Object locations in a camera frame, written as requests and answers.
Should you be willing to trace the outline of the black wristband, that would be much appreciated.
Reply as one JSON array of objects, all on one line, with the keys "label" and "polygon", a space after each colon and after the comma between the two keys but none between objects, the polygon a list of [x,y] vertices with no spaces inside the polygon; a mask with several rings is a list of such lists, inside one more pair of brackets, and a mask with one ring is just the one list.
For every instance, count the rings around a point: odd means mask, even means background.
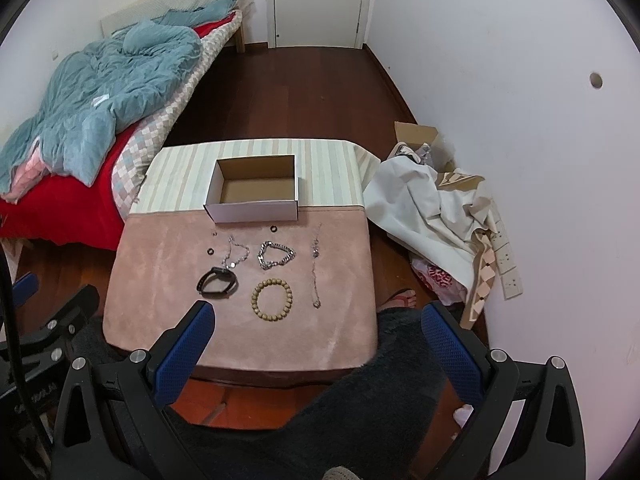
[{"label": "black wristband", "polygon": [[213,266],[198,280],[195,290],[203,297],[224,298],[238,288],[238,278],[228,269]]}]

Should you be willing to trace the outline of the red bed sheet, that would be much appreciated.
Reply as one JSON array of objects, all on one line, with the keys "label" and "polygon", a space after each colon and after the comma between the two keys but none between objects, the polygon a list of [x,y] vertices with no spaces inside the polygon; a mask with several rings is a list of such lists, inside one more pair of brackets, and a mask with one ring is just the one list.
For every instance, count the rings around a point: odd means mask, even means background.
[{"label": "red bed sheet", "polygon": [[[204,25],[195,29],[200,38],[205,35]],[[116,249],[125,220],[120,218],[114,204],[112,170],[138,123],[119,133],[90,188],[73,177],[47,176],[17,203],[4,200],[1,237]]]}]

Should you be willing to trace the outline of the white power strip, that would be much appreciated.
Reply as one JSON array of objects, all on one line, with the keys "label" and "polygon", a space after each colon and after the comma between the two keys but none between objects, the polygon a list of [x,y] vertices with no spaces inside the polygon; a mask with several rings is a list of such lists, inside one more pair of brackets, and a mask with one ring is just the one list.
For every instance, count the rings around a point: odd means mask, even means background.
[{"label": "white power strip", "polygon": [[521,296],[524,289],[508,233],[495,202],[491,202],[490,214],[492,219],[490,241],[496,255],[503,297],[505,300],[511,300]]}]

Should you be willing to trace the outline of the black fuzzy trouser leg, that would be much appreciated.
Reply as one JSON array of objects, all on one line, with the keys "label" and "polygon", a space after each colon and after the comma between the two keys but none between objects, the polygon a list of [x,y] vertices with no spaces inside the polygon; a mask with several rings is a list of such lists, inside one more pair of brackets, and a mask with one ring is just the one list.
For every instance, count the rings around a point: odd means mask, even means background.
[{"label": "black fuzzy trouser leg", "polygon": [[165,413],[207,479],[321,479],[337,467],[360,479],[402,479],[430,428],[446,377],[423,336],[421,313],[378,312],[378,350],[284,426],[232,431]]}]

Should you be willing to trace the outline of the beige patterned fabric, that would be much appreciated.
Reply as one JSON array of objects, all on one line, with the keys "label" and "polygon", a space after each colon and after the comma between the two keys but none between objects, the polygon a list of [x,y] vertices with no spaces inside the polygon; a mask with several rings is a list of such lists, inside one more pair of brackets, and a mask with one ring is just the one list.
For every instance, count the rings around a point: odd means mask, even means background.
[{"label": "beige patterned fabric", "polygon": [[439,219],[446,233],[471,255],[471,276],[466,289],[460,326],[470,330],[483,312],[492,286],[498,278],[497,256],[492,239],[497,233],[494,200],[484,177],[460,170],[442,172],[436,178],[440,199]]}]

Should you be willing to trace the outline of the red patterned bag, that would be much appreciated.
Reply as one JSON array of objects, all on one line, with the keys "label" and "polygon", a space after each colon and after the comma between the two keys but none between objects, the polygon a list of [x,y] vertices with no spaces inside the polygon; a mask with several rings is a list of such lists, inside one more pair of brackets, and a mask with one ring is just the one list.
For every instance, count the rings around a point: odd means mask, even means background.
[{"label": "red patterned bag", "polygon": [[428,288],[437,299],[449,307],[453,304],[464,304],[468,291],[448,272],[436,264],[419,256],[412,255],[410,266],[418,280]]}]

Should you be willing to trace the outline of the checkered mattress cover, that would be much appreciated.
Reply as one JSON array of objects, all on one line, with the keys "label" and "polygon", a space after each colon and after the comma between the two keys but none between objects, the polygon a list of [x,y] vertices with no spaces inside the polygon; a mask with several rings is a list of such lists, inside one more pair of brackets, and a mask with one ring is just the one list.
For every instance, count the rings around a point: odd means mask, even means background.
[{"label": "checkered mattress cover", "polygon": [[126,220],[137,200],[152,160],[162,149],[170,130],[192,98],[194,90],[210,69],[222,48],[237,32],[242,32],[240,10],[220,22],[204,25],[201,56],[189,76],[156,112],[142,119],[120,152],[112,170],[112,195],[120,218]]}]

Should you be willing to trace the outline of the person's foot in sandal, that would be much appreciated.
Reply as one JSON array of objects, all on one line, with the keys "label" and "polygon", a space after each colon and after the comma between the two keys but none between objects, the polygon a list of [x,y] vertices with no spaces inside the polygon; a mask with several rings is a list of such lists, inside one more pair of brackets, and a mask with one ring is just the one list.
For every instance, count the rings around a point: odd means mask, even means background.
[{"label": "person's foot in sandal", "polygon": [[382,312],[390,309],[414,309],[416,307],[416,291],[404,288],[395,292],[390,298],[380,304],[376,310]]}]

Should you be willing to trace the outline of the white crumpled cloth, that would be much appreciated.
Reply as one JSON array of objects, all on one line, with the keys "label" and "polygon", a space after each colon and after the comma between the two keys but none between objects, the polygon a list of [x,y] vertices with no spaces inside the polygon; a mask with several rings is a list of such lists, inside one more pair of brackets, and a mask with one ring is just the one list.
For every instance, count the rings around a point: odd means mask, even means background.
[{"label": "white crumpled cloth", "polygon": [[369,220],[415,254],[448,272],[460,284],[472,281],[471,255],[446,233],[439,219],[439,172],[407,156],[384,160],[363,191]]}]

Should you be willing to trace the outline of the teal quilted duvet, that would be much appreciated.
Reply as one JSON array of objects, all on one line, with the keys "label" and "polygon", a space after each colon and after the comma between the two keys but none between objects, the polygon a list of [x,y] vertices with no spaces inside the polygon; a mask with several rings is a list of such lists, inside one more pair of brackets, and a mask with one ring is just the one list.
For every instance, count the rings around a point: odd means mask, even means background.
[{"label": "teal quilted duvet", "polygon": [[46,174],[93,185],[116,136],[162,108],[203,57],[196,28],[228,18],[236,0],[170,10],[66,56],[1,150],[1,197],[20,200]]}]

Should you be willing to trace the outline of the white cardboard box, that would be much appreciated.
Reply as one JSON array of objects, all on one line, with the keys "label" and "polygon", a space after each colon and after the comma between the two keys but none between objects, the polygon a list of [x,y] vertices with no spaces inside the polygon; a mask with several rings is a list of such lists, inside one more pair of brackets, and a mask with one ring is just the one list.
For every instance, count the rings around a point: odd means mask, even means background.
[{"label": "white cardboard box", "polygon": [[296,157],[260,155],[218,158],[204,209],[217,224],[298,220]]}]

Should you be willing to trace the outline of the brown cardboard box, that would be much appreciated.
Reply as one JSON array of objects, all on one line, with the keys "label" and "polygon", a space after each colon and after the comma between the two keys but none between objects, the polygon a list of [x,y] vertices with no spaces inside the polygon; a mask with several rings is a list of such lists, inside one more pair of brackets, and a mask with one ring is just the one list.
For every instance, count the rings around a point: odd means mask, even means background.
[{"label": "brown cardboard box", "polygon": [[405,143],[437,171],[456,169],[454,146],[435,127],[395,122],[394,129],[398,143]]}]

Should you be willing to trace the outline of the white door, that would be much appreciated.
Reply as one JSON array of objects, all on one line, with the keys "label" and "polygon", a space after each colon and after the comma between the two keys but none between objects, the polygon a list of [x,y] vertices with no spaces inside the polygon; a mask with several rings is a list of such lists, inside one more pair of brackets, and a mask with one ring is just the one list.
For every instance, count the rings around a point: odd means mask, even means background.
[{"label": "white door", "polygon": [[371,0],[267,0],[268,46],[360,49]]}]

